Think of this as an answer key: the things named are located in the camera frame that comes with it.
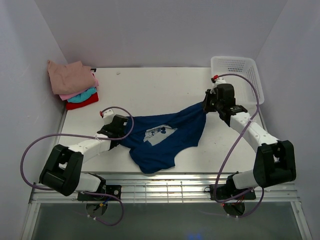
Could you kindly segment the blue printed t shirt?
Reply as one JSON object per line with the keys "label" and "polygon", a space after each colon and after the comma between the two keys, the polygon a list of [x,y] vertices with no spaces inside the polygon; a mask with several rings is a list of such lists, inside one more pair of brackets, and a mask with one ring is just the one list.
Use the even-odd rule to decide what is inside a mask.
{"label": "blue printed t shirt", "polygon": [[176,155],[197,147],[205,128],[207,113],[201,102],[179,112],[135,116],[127,121],[124,133],[132,132],[119,144],[144,174],[154,174],[175,166]]}

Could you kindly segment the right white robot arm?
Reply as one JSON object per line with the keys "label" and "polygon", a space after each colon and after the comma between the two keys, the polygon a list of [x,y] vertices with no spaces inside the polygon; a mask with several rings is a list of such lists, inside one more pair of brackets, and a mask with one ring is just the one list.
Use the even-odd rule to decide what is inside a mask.
{"label": "right white robot arm", "polygon": [[248,110],[236,104],[234,87],[222,83],[205,92],[202,103],[205,112],[217,112],[228,127],[239,133],[254,150],[255,160],[251,170],[228,176],[224,185],[210,188],[211,199],[218,202],[234,200],[256,187],[268,188],[297,177],[293,144],[270,135],[254,122]]}

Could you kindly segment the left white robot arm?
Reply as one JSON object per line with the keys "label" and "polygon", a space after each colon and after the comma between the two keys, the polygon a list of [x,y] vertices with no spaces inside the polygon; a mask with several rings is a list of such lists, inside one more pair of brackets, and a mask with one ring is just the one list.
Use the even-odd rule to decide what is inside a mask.
{"label": "left white robot arm", "polygon": [[126,116],[112,113],[104,118],[105,125],[93,139],[70,146],[54,146],[39,182],[64,196],[73,192],[88,192],[95,200],[102,199],[106,195],[106,180],[96,174],[83,173],[82,166],[95,156],[116,147],[119,141],[114,139],[125,136],[128,120]]}

